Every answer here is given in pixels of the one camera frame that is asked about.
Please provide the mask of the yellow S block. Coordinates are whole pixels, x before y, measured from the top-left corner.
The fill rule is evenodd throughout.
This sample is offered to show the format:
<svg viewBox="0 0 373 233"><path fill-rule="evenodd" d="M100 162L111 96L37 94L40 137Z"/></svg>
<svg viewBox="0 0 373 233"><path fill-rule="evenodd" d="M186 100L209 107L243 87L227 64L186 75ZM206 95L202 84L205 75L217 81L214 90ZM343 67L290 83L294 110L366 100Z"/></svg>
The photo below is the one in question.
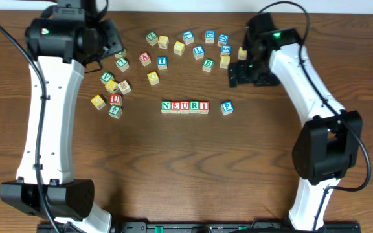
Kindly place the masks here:
<svg viewBox="0 0 373 233"><path fill-rule="evenodd" d="M220 57L220 68L227 69L231 62L230 56L221 56Z"/></svg>

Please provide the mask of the blue P block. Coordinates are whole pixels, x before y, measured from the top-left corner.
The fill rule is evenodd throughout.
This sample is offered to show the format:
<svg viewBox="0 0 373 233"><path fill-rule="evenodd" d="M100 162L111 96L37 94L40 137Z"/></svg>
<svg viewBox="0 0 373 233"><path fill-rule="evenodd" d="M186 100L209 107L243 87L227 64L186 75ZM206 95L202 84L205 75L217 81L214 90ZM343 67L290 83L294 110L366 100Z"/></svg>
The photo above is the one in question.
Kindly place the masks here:
<svg viewBox="0 0 373 233"><path fill-rule="evenodd" d="M231 101L221 103L220 109L223 115L231 114L234 111L234 107Z"/></svg>

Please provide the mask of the red I block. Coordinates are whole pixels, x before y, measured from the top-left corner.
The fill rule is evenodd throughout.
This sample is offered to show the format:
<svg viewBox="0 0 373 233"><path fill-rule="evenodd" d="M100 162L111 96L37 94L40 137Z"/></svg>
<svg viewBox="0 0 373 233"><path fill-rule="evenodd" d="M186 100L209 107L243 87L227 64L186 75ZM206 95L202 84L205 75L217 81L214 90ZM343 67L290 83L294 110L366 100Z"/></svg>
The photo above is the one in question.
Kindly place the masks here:
<svg viewBox="0 0 373 233"><path fill-rule="evenodd" d="M199 114L208 114L209 113L209 102L200 101L199 102Z"/></svg>

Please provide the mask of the green R block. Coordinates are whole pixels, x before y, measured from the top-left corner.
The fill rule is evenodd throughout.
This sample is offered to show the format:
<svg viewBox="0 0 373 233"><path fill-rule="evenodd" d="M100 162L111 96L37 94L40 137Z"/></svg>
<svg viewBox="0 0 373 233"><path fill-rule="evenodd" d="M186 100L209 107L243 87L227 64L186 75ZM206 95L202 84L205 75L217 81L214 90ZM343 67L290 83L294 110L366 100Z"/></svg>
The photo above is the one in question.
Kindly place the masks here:
<svg viewBox="0 0 373 233"><path fill-rule="evenodd" d="M190 114L199 113L199 101L190 101L189 113Z"/></svg>

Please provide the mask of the red E block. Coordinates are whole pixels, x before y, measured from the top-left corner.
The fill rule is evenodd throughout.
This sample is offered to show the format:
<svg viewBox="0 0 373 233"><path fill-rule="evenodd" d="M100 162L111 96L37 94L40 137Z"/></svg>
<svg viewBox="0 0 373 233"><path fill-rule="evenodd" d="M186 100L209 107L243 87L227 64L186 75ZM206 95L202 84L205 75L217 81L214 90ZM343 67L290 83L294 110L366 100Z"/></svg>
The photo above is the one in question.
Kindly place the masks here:
<svg viewBox="0 0 373 233"><path fill-rule="evenodd" d="M171 114L180 114L180 102L170 102Z"/></svg>

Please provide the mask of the green N block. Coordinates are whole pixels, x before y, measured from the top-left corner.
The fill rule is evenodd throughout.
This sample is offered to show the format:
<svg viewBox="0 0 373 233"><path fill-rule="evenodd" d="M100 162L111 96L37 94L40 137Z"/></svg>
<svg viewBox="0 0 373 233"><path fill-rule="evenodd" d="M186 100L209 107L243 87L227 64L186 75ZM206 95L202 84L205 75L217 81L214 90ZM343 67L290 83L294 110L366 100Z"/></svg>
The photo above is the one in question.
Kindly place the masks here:
<svg viewBox="0 0 373 233"><path fill-rule="evenodd" d="M161 102L161 113L163 114L171 113L171 101Z"/></svg>

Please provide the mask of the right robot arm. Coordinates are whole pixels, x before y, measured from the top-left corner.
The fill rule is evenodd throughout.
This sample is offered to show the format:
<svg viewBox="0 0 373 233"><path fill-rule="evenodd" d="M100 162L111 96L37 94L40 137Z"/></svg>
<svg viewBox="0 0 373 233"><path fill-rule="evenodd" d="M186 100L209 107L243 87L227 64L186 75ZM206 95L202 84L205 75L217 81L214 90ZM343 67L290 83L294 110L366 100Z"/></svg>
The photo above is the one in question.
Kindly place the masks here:
<svg viewBox="0 0 373 233"><path fill-rule="evenodd" d="M230 87L281 84L291 99L302 129L291 153L299 184L288 220L295 230L313 232L325 228L330 196L356 164L363 121L327 90L309 60L305 39L294 28L278 29L271 14L258 13L246 25L247 58L230 63L228 77Z"/></svg>

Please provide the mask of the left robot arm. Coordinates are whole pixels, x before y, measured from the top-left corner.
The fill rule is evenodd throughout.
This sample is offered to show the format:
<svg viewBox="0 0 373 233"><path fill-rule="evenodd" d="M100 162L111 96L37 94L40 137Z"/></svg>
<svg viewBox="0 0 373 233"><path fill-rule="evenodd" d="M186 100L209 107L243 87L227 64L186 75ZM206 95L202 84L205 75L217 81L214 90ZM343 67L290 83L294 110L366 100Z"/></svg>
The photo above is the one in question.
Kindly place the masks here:
<svg viewBox="0 0 373 233"><path fill-rule="evenodd" d="M93 181L74 177L72 137L85 68L123 50L119 32L94 0L61 0L32 21L25 41L32 84L27 139L0 198L49 220L42 232L114 232L112 215L94 202Z"/></svg>

